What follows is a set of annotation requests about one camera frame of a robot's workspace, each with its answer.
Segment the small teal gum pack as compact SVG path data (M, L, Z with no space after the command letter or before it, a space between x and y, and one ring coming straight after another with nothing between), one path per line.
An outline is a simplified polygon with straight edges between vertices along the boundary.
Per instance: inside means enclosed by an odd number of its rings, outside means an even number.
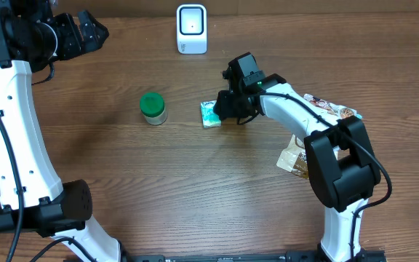
M215 100L204 101L200 103L203 128L221 126L222 122L220 121L219 116L214 112L215 105Z

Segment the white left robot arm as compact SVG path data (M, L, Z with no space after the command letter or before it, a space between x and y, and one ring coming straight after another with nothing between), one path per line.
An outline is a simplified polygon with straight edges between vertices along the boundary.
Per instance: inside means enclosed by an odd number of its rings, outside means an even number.
M33 102L34 73L99 50L108 29L90 12L54 15L51 1L0 1L0 233L63 243L81 261L128 261L92 214L84 180L64 183L49 159Z

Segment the beige porridge pouch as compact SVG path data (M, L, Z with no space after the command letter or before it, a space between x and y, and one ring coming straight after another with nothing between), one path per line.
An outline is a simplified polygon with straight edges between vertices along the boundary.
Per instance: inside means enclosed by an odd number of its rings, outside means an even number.
M316 106L317 108L320 108L329 114L338 116L340 119L345 119L350 116L356 116L359 114L353 108L336 105L310 94L305 94L303 98L313 106ZM276 166L293 175L298 176L299 178L308 179L306 151L305 146L303 145L303 141L293 135L288 147L286 147L281 152Z

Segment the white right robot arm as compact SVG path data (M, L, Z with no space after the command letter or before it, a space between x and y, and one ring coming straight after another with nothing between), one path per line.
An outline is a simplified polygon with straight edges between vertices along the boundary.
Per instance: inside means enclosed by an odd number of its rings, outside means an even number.
M228 63L222 76L228 89L218 93L215 113L239 125L267 116L300 138L306 151L308 179L325 207L324 233L315 250L288 251L286 261L385 261L383 251L359 244L364 210L374 187L388 173L375 158L364 123L340 118L299 96L277 74L267 76L247 52Z

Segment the green lid jar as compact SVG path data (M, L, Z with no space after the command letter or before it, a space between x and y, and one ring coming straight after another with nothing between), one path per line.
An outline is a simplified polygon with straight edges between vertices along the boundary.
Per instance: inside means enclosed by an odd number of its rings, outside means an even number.
M163 124L168 117L164 98L156 92L147 92L141 97L140 110L151 125Z

